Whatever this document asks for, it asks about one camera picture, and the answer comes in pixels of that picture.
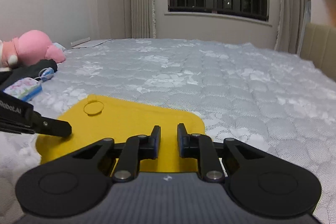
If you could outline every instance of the logo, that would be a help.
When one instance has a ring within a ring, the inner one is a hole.
[[[11,106],[7,103],[4,103],[3,101],[0,100],[0,107],[2,108],[5,108],[5,109],[8,109],[12,112],[15,112],[15,113],[18,113],[18,114],[21,114],[21,109],[18,108],[18,107],[15,107],[15,106]]]
[[[170,175],[167,175],[166,177],[163,178],[165,181],[170,181],[172,180],[173,178],[170,176]]]

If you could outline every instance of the black cloth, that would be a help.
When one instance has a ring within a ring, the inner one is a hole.
[[[0,72],[0,90],[4,90],[11,84],[14,84],[17,80],[25,77],[36,78],[39,76],[39,72],[44,68],[52,68],[54,72],[57,71],[57,64],[54,60],[40,60],[35,65],[28,67],[21,67],[12,71]]]

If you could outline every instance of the metal screw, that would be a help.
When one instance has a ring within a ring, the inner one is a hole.
[[[119,170],[114,173],[114,177],[121,180],[128,179],[130,176],[131,173],[127,170]]]
[[[206,174],[206,177],[211,180],[219,180],[222,176],[223,174],[219,171],[209,171]]]

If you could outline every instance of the windowsill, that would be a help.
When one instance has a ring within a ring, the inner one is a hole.
[[[205,17],[220,17],[220,18],[227,18],[232,20],[240,20],[240,21],[247,21],[255,24],[261,24],[273,27],[270,22],[262,21],[258,19],[248,18],[248,17],[237,17],[231,15],[223,15],[223,14],[211,14],[211,13],[196,13],[196,12],[165,12],[165,16],[205,16]]]

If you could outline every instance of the gray patterned bedsheet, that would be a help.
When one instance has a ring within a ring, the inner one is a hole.
[[[234,137],[312,171],[315,216],[336,224],[336,83],[295,55],[251,44],[125,39],[66,51],[31,102],[56,118],[88,94],[191,111],[214,141]],[[0,223],[22,215],[13,185],[39,163],[36,136],[0,133]]]

